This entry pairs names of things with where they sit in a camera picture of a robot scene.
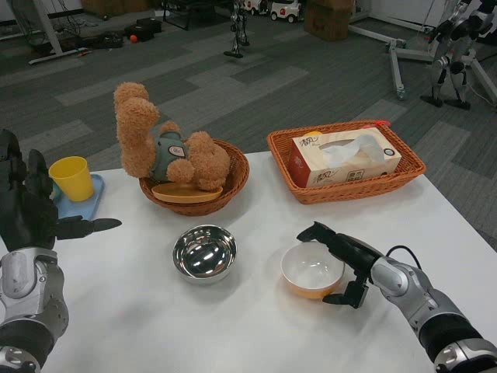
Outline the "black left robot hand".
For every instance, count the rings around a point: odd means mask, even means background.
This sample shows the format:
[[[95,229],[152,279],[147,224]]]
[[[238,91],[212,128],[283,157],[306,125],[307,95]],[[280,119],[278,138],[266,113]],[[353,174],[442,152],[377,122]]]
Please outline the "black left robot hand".
[[[1,238],[9,252],[53,249],[56,240],[80,239],[122,225],[114,218],[60,219],[52,191],[44,156],[33,149],[24,162],[17,137],[1,130]]]

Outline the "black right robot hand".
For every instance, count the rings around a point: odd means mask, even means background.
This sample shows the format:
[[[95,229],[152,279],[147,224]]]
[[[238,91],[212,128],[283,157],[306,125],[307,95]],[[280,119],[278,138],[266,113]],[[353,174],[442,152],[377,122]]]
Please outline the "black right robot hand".
[[[331,305],[349,305],[359,308],[367,295],[373,265],[382,253],[352,236],[336,233],[328,226],[315,221],[297,235],[300,242],[317,241],[327,246],[329,253],[353,269],[356,279],[350,281],[343,294],[326,295],[322,301]]]

